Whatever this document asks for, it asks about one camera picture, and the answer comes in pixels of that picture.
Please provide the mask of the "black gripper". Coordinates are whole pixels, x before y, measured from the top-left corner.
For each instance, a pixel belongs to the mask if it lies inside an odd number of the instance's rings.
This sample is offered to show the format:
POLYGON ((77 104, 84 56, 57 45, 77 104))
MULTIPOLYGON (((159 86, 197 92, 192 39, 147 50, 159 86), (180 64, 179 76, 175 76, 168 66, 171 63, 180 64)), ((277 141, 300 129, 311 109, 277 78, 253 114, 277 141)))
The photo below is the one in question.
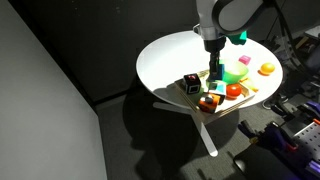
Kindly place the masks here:
MULTIPOLYGON (((204 47, 210 53, 209 61, 209 77, 208 80, 214 80, 216 76, 216 59, 220 56, 220 51, 224 48, 226 42, 225 37, 220 37, 215 40, 205 40, 204 47)), ((217 80, 223 80, 225 64, 218 64, 217 80)))

